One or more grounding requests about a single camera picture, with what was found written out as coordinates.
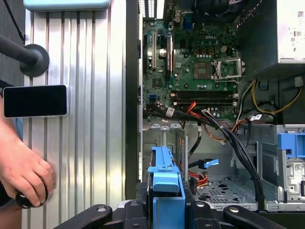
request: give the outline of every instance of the yellow wire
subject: yellow wire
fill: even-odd
[[[203,187],[203,186],[206,186],[208,184],[208,182],[202,184],[202,185],[198,185],[197,187]]]
[[[302,92],[302,88],[300,87],[300,92],[298,93],[298,95],[296,96],[296,98],[294,98],[293,101],[291,101],[290,103],[288,103],[288,104],[287,104],[286,106],[284,106],[283,108],[281,108],[281,109],[279,109],[279,110],[277,110],[277,111],[264,111],[264,110],[262,110],[261,108],[259,108],[259,107],[257,106],[256,99],[255,99],[255,86],[256,86],[256,80],[253,80],[253,82],[252,82],[252,99],[253,99],[253,103],[254,103],[255,107],[256,107],[257,110],[260,111],[261,113],[267,113],[267,114],[272,114],[272,115],[277,114],[277,113],[280,113],[280,112],[282,112],[283,110],[285,110],[286,108],[290,107],[291,104],[293,104],[293,103],[297,100],[297,98],[300,96],[300,94],[301,94],[301,92]]]

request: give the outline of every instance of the blue latch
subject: blue latch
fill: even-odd
[[[173,161],[173,155],[166,146],[152,147],[155,154],[155,166],[149,167],[153,173],[152,224],[153,229],[185,228],[185,194],[179,168]],[[172,193],[169,196],[160,192]]]
[[[149,167],[148,173],[153,173],[153,190],[155,192],[180,191],[178,175],[180,171],[173,163],[173,155],[165,146],[152,147],[156,153],[156,166]]]
[[[286,154],[286,158],[305,157],[305,134],[280,133],[278,134],[278,147],[283,150],[290,150]]]
[[[210,166],[215,166],[215,165],[218,165],[218,164],[219,164],[219,160],[218,160],[218,159],[215,159],[215,160],[206,162],[206,163],[204,164],[204,167],[205,167],[205,168],[208,168],[208,167],[210,167]]]

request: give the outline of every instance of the motherboard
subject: motherboard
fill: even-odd
[[[235,119],[238,100],[236,25],[193,24],[188,16],[143,23],[143,106],[158,103],[186,110],[210,110]]]

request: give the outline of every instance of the screw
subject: screw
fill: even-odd
[[[106,210],[106,208],[104,208],[104,207],[100,207],[100,208],[97,209],[97,211],[99,211],[99,212],[103,212],[105,210]]]
[[[229,210],[233,213],[238,213],[239,212],[239,210],[237,208],[234,208],[234,207],[229,208]]]

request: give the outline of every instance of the black knob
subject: black knob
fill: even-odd
[[[49,193],[47,191],[47,187],[44,186],[44,189],[46,190],[46,198],[45,198],[45,201],[43,203],[41,203],[38,207],[42,206],[48,199]],[[38,208],[38,207],[32,205],[32,203],[20,191],[17,192],[15,200],[16,200],[17,205],[23,209]]]

